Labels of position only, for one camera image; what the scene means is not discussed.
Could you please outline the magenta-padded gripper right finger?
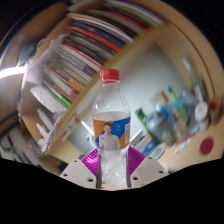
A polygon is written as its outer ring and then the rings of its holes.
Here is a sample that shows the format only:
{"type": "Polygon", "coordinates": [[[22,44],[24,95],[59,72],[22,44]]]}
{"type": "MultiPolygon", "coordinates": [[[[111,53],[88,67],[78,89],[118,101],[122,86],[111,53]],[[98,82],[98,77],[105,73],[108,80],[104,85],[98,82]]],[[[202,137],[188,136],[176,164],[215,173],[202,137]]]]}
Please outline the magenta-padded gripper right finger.
{"type": "Polygon", "coordinates": [[[127,153],[127,187],[140,188],[168,175],[153,157],[130,147],[127,153]]]}

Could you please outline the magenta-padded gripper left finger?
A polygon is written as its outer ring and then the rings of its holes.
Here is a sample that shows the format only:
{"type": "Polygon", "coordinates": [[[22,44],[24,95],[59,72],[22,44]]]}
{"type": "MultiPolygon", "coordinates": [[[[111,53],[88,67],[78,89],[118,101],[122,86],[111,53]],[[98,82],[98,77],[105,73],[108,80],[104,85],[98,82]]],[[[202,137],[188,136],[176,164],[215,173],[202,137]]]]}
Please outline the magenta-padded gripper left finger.
{"type": "Polygon", "coordinates": [[[81,159],[73,159],[60,177],[84,188],[99,189],[102,182],[98,151],[93,150],[81,159]]]}

